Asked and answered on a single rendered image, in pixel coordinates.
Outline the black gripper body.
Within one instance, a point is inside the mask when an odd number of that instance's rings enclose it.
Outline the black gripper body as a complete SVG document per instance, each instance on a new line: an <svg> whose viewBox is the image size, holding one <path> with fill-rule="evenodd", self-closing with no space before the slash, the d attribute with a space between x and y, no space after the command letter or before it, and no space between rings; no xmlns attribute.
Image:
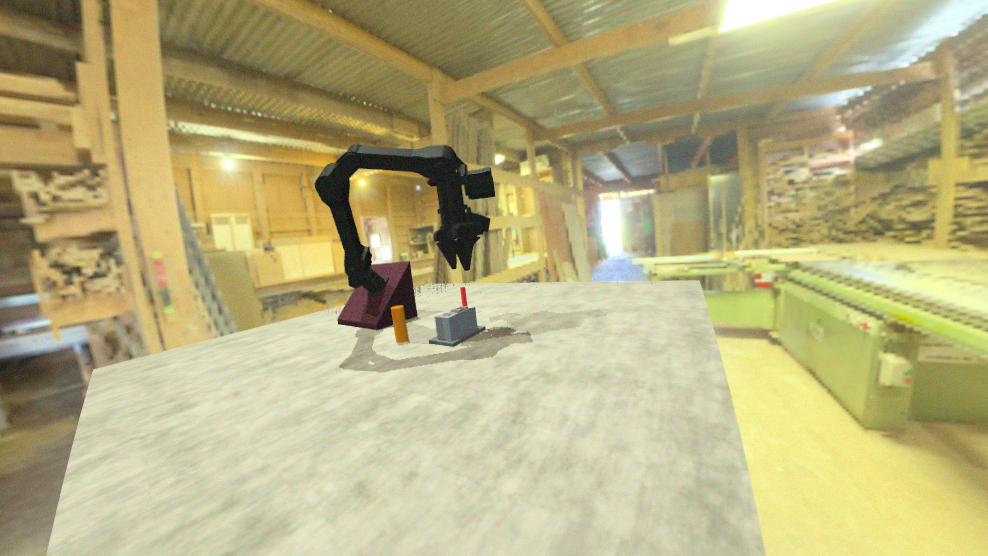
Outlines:
<svg viewBox="0 0 988 556"><path fill-rule="evenodd" d="M466 222L467 205L462 200L442 202L439 207L438 214L441 214L442 224L433 234L434 241L446 242L483 234L482 225L478 221Z"/></svg>

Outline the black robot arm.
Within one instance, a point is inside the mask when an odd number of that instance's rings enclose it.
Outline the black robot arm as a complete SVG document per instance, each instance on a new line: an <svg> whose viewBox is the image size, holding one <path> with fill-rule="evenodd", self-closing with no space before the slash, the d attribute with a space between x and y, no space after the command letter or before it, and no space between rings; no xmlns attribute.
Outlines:
<svg viewBox="0 0 988 556"><path fill-rule="evenodd" d="M331 209L345 251L348 286L362 286L369 296L379 297L389 278L370 268L372 255L369 246L360 243L349 204L349 178L360 168L410 171L430 178L427 184L437 187L439 203L463 201L462 185L468 199L495 197L491 167L468 170L449 145L421 149L351 145L335 163L326 165L314 185L321 201Z"/></svg>

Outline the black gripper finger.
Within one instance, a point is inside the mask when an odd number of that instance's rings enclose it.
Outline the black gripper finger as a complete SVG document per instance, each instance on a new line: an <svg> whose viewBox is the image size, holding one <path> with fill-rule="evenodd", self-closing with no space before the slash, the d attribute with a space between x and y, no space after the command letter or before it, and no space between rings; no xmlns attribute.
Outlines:
<svg viewBox="0 0 988 556"><path fill-rule="evenodd" d="M454 249L451 241L438 242L438 243L435 243L435 244L438 246L438 248L442 252L443 256L447 260L447 262L450 265L451 269L456 269L456 267L457 267L457 254L455 252L455 249Z"/></svg>
<svg viewBox="0 0 988 556"><path fill-rule="evenodd" d="M450 240L465 271L470 270L473 246L480 237Z"/></svg>

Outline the orange cylinder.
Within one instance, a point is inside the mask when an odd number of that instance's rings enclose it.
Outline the orange cylinder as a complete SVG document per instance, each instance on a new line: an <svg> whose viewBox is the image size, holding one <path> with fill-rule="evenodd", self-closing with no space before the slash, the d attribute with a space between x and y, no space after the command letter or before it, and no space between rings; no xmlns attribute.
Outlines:
<svg viewBox="0 0 988 556"><path fill-rule="evenodd" d="M409 340L403 306L391 307L396 343Z"/></svg>

